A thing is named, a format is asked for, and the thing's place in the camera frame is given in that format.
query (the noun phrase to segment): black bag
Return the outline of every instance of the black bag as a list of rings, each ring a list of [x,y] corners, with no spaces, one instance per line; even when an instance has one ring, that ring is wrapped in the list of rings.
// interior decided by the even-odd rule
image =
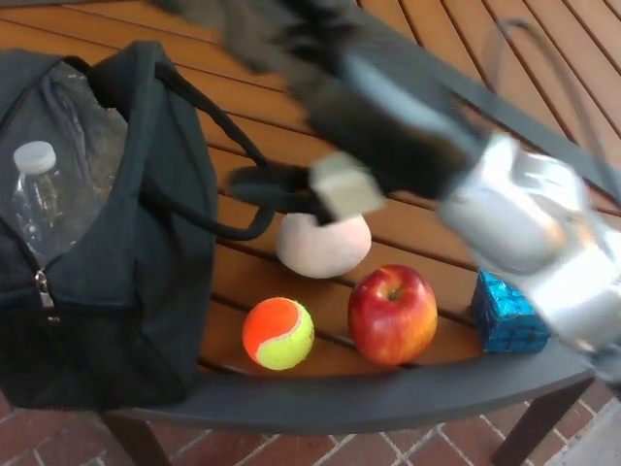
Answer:
[[[17,172],[9,162],[24,143],[12,141],[7,128],[20,115],[38,117],[23,104],[59,61],[84,73],[101,105],[126,119],[125,151],[99,216],[38,280],[34,255],[0,218],[0,388],[13,405],[33,409],[103,410],[181,400],[196,371],[215,235],[253,239],[274,216],[260,209],[248,229],[217,223],[215,172],[196,108],[257,165],[267,162],[226,114],[178,74],[158,43],[134,43],[92,67],[77,57],[5,50],[0,200],[15,187]],[[60,137],[51,129],[42,136]],[[46,292],[53,307],[44,306]]]

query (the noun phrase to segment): wooden table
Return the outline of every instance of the wooden table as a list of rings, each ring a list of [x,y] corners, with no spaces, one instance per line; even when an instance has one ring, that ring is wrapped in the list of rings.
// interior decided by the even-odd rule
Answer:
[[[621,0],[360,0],[359,4],[406,40],[486,84],[490,77],[482,57],[493,21],[519,16],[539,24],[570,64],[606,155],[618,163],[621,51],[615,45],[621,38]],[[210,30],[186,25],[138,2],[0,10],[0,48],[75,54],[95,62],[132,41],[160,41],[182,74],[222,107],[269,158],[310,164],[333,149],[312,135],[301,110],[282,93],[278,77],[251,75],[220,50],[216,39]],[[552,131],[583,144],[572,105],[533,44],[516,35],[503,62],[500,93]],[[201,123],[219,182],[232,169],[250,163],[207,116],[201,116]],[[621,226],[618,210],[597,193],[594,199],[605,219]],[[536,355],[483,354],[469,309],[476,265],[464,244],[436,221],[433,208],[428,201],[395,195],[384,210],[367,217],[374,235],[368,257],[354,271],[331,281],[304,280],[278,264],[274,244],[281,216],[255,241],[221,242],[196,396],[174,407],[124,415],[262,432],[352,433],[447,421],[570,386],[556,398],[541,400],[538,408],[533,405],[531,415],[539,421],[547,416],[540,425],[550,428],[548,424],[553,425],[587,386],[583,381],[589,374],[556,342]],[[253,212],[248,205],[219,198],[221,221],[245,226]],[[439,305],[437,336],[410,367],[389,369],[367,361],[347,335],[345,306],[351,287],[386,263],[419,270],[431,283]],[[285,373],[269,373],[252,363],[241,343],[245,312],[275,295],[304,303],[316,327],[308,359]],[[422,399],[417,396],[420,391],[434,397]],[[550,411],[551,400],[556,408]],[[104,419],[123,437],[122,428],[115,428],[118,418],[113,417]]]

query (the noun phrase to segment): blue cube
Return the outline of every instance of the blue cube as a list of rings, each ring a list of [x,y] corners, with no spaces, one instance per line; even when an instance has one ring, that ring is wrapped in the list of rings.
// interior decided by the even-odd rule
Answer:
[[[550,337],[524,296],[484,270],[478,272],[472,310],[485,352],[537,352]]]

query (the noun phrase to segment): white bottle cap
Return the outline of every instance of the white bottle cap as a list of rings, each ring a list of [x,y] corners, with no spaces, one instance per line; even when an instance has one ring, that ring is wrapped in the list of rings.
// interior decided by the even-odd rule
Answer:
[[[41,175],[56,164],[56,152],[50,143],[33,141],[17,148],[13,160],[20,173]]]

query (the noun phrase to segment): orange and yellow ball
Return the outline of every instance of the orange and yellow ball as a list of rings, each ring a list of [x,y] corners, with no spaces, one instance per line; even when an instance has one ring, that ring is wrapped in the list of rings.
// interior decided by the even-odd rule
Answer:
[[[245,351],[257,364],[273,371],[291,369],[311,352],[311,315],[297,301],[266,299],[245,319],[243,341]]]

